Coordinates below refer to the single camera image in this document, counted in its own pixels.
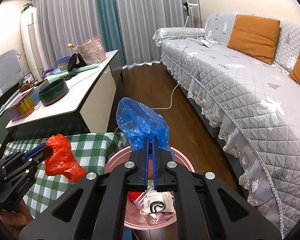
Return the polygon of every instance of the wooden floor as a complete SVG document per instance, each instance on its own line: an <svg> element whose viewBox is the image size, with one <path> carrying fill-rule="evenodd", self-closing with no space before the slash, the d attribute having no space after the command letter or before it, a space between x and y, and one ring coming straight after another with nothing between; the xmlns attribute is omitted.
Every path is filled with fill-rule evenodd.
<svg viewBox="0 0 300 240"><path fill-rule="evenodd" d="M170 96L176 83L162 64L135 66L122 71L124 84L119 84L110 115L108 131L117 128L115 112L122 97L130 97L151 108L170 106ZM181 151L192 163L196 173L213 171L224 182L243 195L231 166L212 138L197 112L180 88L173 94L172 108L156 110L169 125L169 145ZM156 230L135 230L139 240L177 240L177 224Z"/></svg>

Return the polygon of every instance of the metal bolt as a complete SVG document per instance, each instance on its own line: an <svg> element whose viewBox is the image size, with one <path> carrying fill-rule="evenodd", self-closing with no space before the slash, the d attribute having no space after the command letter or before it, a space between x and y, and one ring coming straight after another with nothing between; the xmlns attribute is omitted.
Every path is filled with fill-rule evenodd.
<svg viewBox="0 0 300 240"><path fill-rule="evenodd" d="M216 177L215 174L213 172L210 172L210 171L207 172L205 174L205 176L206 176L207 179L214 179Z"/></svg>
<svg viewBox="0 0 300 240"><path fill-rule="evenodd" d="M133 168L134 167L134 162L128 161L124 164L124 166L128 169Z"/></svg>
<svg viewBox="0 0 300 240"><path fill-rule="evenodd" d="M94 172L89 172L86 177L88 180L93 180L97 177L97 175Z"/></svg>
<svg viewBox="0 0 300 240"><path fill-rule="evenodd" d="M177 163L176 162L167 162L167 166L169 167L169 168L175 168L176 166L177 166Z"/></svg>

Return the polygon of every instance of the blue bag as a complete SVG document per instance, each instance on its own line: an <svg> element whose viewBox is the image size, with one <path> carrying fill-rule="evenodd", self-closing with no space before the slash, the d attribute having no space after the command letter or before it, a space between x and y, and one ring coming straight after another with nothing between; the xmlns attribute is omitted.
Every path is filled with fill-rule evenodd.
<svg viewBox="0 0 300 240"><path fill-rule="evenodd" d="M153 137L157 136L159 148L171 152L174 158L168 146L169 127L164 118L149 106L131 98L122 98L118 104L116 119L134 151L142 149L144 137L152 141Z"/></svg>

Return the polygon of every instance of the human hand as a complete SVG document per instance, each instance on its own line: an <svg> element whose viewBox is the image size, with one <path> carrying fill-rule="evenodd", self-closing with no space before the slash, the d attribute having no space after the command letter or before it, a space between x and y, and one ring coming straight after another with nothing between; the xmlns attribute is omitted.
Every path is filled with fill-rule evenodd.
<svg viewBox="0 0 300 240"><path fill-rule="evenodd" d="M18 211L19 213L0 211L1 221L16 239L19 238L21 231L18 228L29 224L33 220L30 210L23 200L18 204Z"/></svg>

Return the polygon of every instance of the mint green tray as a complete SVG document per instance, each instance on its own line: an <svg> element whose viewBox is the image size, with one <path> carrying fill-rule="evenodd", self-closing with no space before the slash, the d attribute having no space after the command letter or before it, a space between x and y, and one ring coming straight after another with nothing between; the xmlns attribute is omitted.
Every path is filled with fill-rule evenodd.
<svg viewBox="0 0 300 240"><path fill-rule="evenodd" d="M93 69L93 68L96 68L98 67L99 64L96 63L96 64L91 64L91 65L88 65L88 66L84 66L84 67L80 67L80 68L75 68L74 70L68 72L68 71L65 71L63 73L60 73L60 74L55 74L55 75L50 75L50 76L47 76L45 79L49 81L49 83L59 79L59 78L62 78L64 76L67 76L69 74L73 74L73 73L79 73L79 72L83 72L83 71L86 71L86 70L89 70L89 69Z"/></svg>

